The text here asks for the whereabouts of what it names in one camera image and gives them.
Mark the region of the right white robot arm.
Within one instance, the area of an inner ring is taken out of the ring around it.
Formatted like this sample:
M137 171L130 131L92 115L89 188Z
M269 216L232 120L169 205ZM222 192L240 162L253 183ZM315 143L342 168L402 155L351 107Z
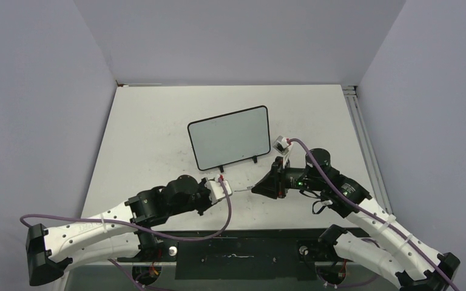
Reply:
M325 149L312 149L304 168L290 167L276 157L270 171L251 189L268 198L284 198L289 189L310 193L322 208L329 208L355 224L374 243L365 242L343 227L332 225L318 239L326 259L345 259L385 278L399 290L447 290L461 262L454 254L426 245L400 225L363 186L341 174Z

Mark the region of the white marker pen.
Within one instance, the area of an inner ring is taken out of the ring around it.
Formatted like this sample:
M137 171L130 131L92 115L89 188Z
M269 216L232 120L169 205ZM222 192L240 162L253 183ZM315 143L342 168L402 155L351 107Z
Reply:
M252 188L253 188L253 186L249 186L249 187L245 187L243 189L233 190L233 192L247 192L247 191L251 191Z

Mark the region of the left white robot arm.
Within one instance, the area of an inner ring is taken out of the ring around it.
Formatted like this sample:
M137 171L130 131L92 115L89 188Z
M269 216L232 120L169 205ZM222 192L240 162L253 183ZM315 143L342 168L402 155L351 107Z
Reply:
M79 266L108 259L149 261L168 256L172 243L182 238L152 228L182 213L203 215L216 203L229 201L231 193L221 175L201 181L181 175L90 218L66 218L58 227L30 226L25 242L29 284L45 285Z

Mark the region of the small black-framed whiteboard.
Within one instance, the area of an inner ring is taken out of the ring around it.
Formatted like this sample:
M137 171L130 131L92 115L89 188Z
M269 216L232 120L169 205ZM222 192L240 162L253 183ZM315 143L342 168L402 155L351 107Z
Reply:
M252 160L271 151L268 108L258 105L197 121L187 125L197 169L218 168Z

